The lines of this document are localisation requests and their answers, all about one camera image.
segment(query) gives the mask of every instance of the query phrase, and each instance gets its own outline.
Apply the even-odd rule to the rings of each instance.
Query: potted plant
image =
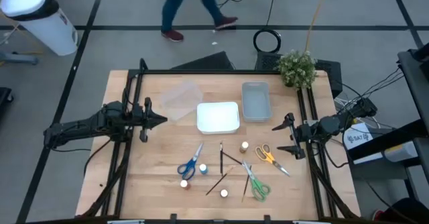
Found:
[[[287,87],[310,88],[316,79],[316,61],[311,58],[309,51],[301,54],[292,50],[279,59],[276,69],[280,71],[282,81]]]

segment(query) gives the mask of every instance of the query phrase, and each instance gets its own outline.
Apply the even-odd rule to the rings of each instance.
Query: black ring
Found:
[[[257,39],[258,35],[262,32],[270,33],[271,35],[273,35],[277,39],[277,47],[274,50],[267,52],[267,53],[279,52],[280,48],[282,47],[282,38],[280,37],[280,35],[277,32],[270,30],[270,29],[262,29],[262,30],[259,30],[258,32],[256,32],[256,34],[253,36],[253,46],[255,47],[255,49],[258,52],[264,52],[263,50],[259,49],[259,47],[257,47],[257,44],[256,44],[256,39]]]

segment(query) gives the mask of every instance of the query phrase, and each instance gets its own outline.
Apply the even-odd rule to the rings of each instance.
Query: shoe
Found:
[[[383,213],[384,213],[384,211],[382,211],[382,210],[376,210],[376,211],[374,211],[372,220],[373,221],[379,221],[380,215],[383,214]]]
[[[235,25],[235,22],[238,20],[237,17],[223,17],[222,22],[216,24],[216,30],[221,30],[223,28]]]
[[[162,36],[173,41],[173,42],[181,42],[183,41],[183,35],[176,30],[170,30],[167,32],[161,32]]]

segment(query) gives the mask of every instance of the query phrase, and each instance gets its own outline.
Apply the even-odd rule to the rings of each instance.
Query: wooden table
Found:
[[[110,73],[104,103],[121,100],[126,76],[127,71],[117,70]],[[276,149],[278,146],[293,144],[289,139],[288,129],[271,131],[271,128],[279,125],[289,112],[295,115],[296,125],[302,123],[296,91],[284,87],[279,75],[147,74],[143,76],[141,103],[144,97],[150,97],[153,102],[152,109],[166,116],[160,103],[160,95],[184,80],[191,80],[199,86],[203,92],[204,102],[234,101],[239,105],[240,114],[242,83],[265,81],[269,84],[273,117],[265,123],[247,123],[240,116],[241,126],[235,134],[202,135],[196,128],[196,112],[193,112],[177,122],[168,121],[149,131],[147,143],[139,140],[137,128],[131,147],[121,218],[169,219],[170,214],[176,213],[178,219],[262,220],[264,215],[271,215],[272,220],[316,220],[308,160],[296,160],[293,155]],[[313,91],[318,116],[335,114],[325,72],[318,72]],[[105,137],[95,138],[93,152],[106,140]],[[221,141],[226,153],[238,160],[245,159],[253,166],[252,170],[256,177],[271,186],[271,194],[264,203],[253,198],[250,183],[244,201],[241,202],[247,173],[243,167],[226,157],[223,158],[224,172],[231,166],[236,166],[235,169],[208,196],[205,195],[221,177],[219,170]],[[239,152],[239,146],[243,141],[249,142],[250,145],[245,154]],[[204,142],[204,147],[198,164],[206,164],[208,174],[203,176],[197,169],[190,181],[191,189],[184,190],[179,185],[181,176],[177,173],[177,167],[191,159],[201,142]],[[274,157],[291,177],[257,158],[254,149],[262,143],[271,146]],[[336,163],[347,161],[342,146],[333,142],[326,146]],[[87,210],[102,191],[109,171],[112,149],[113,144],[107,146],[88,165],[76,214]],[[333,188],[349,208],[360,215],[349,167],[336,169],[331,163],[328,165]],[[229,191],[229,196],[225,199],[219,194],[223,188]],[[322,186],[321,191],[325,215],[328,215],[326,195]],[[114,190],[109,213],[113,213],[116,194],[117,191]]]

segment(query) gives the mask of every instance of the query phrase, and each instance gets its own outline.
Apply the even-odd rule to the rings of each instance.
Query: gray floor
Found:
[[[95,0],[58,0],[74,25],[86,25]],[[415,25],[429,25],[427,0],[403,0]],[[164,0],[102,0],[94,25],[160,25]],[[236,15],[241,25],[264,25],[271,0],[243,0],[223,7],[226,15]],[[318,0],[275,0],[270,24],[308,25]],[[211,19],[199,0],[185,0],[176,25],[210,25]],[[8,21],[0,19],[0,25]],[[325,0],[316,25],[406,25],[395,0]],[[217,32],[184,30],[185,41],[168,42],[159,31],[93,30],[89,35],[62,121],[88,117],[102,102],[110,70],[137,68],[145,58],[152,69],[167,69],[224,50],[238,69],[252,69],[256,52],[254,30]],[[280,30],[281,52],[301,50],[306,31]],[[418,32],[424,43],[429,32]],[[258,42],[273,48],[272,39],[262,36]],[[415,48],[409,31],[322,31],[312,32],[310,51],[314,57],[339,61],[344,83],[363,92],[395,70],[396,54]],[[34,51],[36,46],[16,32],[6,52]],[[49,49],[39,56],[37,66],[5,64],[0,67],[0,86],[10,87],[15,102],[0,125],[0,223],[12,223],[23,202],[33,171],[42,151],[43,130],[52,122],[62,89],[75,55],[58,57]],[[345,90],[348,97],[352,92]],[[418,118],[406,82],[401,80],[371,96],[378,106],[377,119],[395,127]],[[90,147],[91,140],[73,142],[64,148]],[[70,218],[78,201],[82,169],[88,152],[50,154],[36,193],[28,221]],[[428,198],[428,184],[421,169],[410,170],[421,199]],[[372,180],[389,203],[406,197],[401,180]],[[355,181],[362,216],[385,207],[365,183]]]

